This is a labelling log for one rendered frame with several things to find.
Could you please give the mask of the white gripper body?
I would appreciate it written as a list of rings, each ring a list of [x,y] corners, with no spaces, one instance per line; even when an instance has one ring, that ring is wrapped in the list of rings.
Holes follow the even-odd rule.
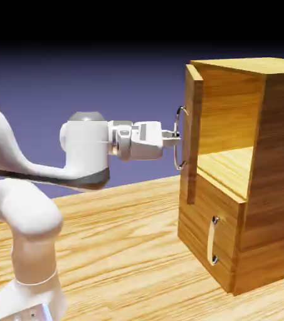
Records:
[[[162,127],[158,121],[136,122],[130,138],[133,161],[156,160],[162,157]]]

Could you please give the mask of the wooden cabinet door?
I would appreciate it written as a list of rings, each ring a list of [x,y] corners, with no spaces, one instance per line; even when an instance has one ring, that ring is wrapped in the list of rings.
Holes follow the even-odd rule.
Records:
[[[186,204],[194,204],[197,178],[197,156],[202,112],[203,78],[194,65],[186,65],[184,94],[184,116],[182,133],[182,159],[185,165],[181,171],[180,199]]]
[[[228,293],[234,292],[245,207],[246,200],[200,169],[197,170],[194,204],[179,199],[179,239]],[[213,253],[219,260],[211,266],[207,259],[207,242],[213,216],[220,218],[213,246]]]

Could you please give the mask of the light wood cabinet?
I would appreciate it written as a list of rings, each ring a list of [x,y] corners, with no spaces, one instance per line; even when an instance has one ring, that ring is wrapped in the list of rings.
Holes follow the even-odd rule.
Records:
[[[246,200],[240,295],[284,278],[284,59],[189,64],[204,81],[197,170]]]

